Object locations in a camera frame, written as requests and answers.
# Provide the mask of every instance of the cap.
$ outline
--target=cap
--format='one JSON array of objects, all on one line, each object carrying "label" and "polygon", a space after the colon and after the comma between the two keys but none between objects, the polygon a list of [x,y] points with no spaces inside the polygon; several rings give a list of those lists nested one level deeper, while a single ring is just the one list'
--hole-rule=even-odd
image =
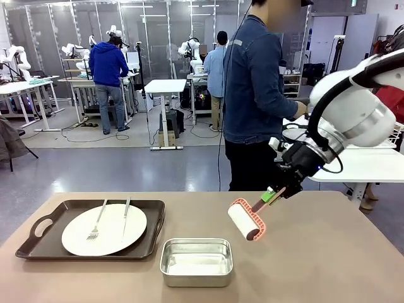
[{"label": "cap", "polygon": [[302,7],[308,6],[308,5],[313,5],[313,1],[311,0],[302,0]]}]

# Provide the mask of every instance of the white plate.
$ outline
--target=white plate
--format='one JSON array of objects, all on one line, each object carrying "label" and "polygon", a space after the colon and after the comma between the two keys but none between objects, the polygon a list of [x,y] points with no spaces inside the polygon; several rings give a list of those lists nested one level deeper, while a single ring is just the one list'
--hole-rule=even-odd
[{"label": "white plate", "polygon": [[64,248],[77,256],[105,256],[120,251],[140,238],[146,229],[145,213],[129,205],[124,231],[125,204],[111,204],[105,207],[98,223],[98,237],[87,240],[94,229],[102,206],[92,208],[74,218],[63,231]]}]

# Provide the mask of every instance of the door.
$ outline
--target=door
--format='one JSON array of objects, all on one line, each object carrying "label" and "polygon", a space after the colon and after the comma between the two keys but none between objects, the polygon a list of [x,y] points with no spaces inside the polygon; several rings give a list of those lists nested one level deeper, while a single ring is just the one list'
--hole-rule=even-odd
[{"label": "door", "polygon": [[348,17],[345,43],[341,53],[339,71],[358,65],[370,54],[376,38],[379,15],[355,15]]}]

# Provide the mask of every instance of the stainless steel tray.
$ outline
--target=stainless steel tray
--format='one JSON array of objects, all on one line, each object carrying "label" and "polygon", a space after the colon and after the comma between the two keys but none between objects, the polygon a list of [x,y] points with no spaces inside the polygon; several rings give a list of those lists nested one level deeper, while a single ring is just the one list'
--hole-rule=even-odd
[{"label": "stainless steel tray", "polygon": [[160,271],[170,287],[226,287],[233,271],[224,239],[177,238],[163,246]]}]

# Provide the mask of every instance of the shelf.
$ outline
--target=shelf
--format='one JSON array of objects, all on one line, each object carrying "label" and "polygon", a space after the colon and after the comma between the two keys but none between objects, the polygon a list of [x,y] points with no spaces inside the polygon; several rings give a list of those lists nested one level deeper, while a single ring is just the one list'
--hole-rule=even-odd
[{"label": "shelf", "polygon": [[80,69],[65,69],[64,71],[68,73],[68,72],[71,72],[71,71],[82,71],[82,70],[80,70]]},{"label": "shelf", "polygon": [[77,58],[77,59],[62,59],[62,61],[82,61],[82,60],[88,61],[88,59],[83,59],[83,58]]}]

